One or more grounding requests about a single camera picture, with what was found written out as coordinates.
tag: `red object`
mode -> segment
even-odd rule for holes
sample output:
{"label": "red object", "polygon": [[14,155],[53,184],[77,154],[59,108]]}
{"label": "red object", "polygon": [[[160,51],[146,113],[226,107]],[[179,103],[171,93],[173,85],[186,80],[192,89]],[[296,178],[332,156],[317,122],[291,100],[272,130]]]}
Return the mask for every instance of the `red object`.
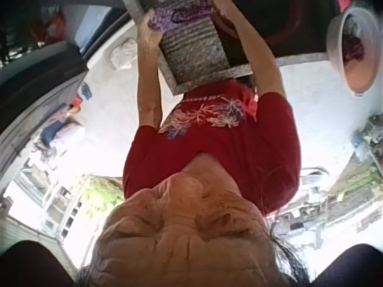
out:
{"label": "red object", "polygon": [[341,12],[343,12],[351,5],[351,0],[338,0],[338,3],[341,9]]}
{"label": "red object", "polygon": [[[303,13],[302,9],[300,8],[300,1],[289,1],[290,11],[285,29],[265,38],[265,41],[271,47],[276,47],[290,39],[296,33],[298,27],[302,22]],[[222,31],[230,35],[232,38],[239,40],[239,36],[237,34],[237,31],[235,30],[233,23],[228,18],[222,16],[216,8],[213,9],[212,19]]]}
{"label": "red object", "polygon": [[124,168],[125,197],[155,187],[202,152],[264,214],[288,203],[299,186],[300,146],[288,102],[269,93],[257,106],[249,88],[226,80],[187,93],[159,132],[138,129]]}
{"label": "red object", "polygon": [[65,40],[66,21],[61,11],[56,12],[48,23],[43,24],[38,19],[32,21],[32,34],[38,42],[46,45]]}
{"label": "red object", "polygon": [[72,102],[72,105],[80,106],[83,103],[83,101],[84,100],[78,94],[76,94],[76,97],[74,98],[74,100]]}

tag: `green plant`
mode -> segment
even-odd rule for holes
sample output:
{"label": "green plant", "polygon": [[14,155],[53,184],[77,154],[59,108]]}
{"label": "green plant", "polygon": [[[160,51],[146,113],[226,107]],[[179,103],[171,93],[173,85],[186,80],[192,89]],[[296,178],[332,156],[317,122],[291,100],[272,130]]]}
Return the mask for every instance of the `green plant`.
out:
{"label": "green plant", "polygon": [[121,186],[110,178],[92,177],[84,189],[81,202],[89,207],[92,215],[110,212],[124,201]]}

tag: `red cloth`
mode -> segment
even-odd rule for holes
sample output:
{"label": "red cloth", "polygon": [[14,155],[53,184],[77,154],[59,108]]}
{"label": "red cloth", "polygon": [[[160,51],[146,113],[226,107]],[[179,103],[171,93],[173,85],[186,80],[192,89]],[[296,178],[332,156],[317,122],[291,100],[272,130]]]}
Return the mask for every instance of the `red cloth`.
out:
{"label": "red cloth", "polygon": [[187,93],[159,132],[138,129],[124,168],[125,197],[180,172],[199,153],[214,156],[263,214],[288,203],[299,186],[300,146],[288,102],[269,93],[257,105],[250,89],[226,80]]}

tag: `floral embroidery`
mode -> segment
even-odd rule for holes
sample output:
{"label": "floral embroidery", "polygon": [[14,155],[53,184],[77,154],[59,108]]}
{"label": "floral embroidery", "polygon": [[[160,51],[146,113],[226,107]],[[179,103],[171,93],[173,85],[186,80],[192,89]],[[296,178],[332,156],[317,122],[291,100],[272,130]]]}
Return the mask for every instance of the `floral embroidery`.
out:
{"label": "floral embroidery", "polygon": [[201,104],[199,109],[182,111],[181,105],[163,123],[160,133],[168,133],[168,139],[185,135],[193,124],[210,124],[212,127],[238,127],[239,120],[245,118],[243,103],[239,99],[221,97],[223,103]]}

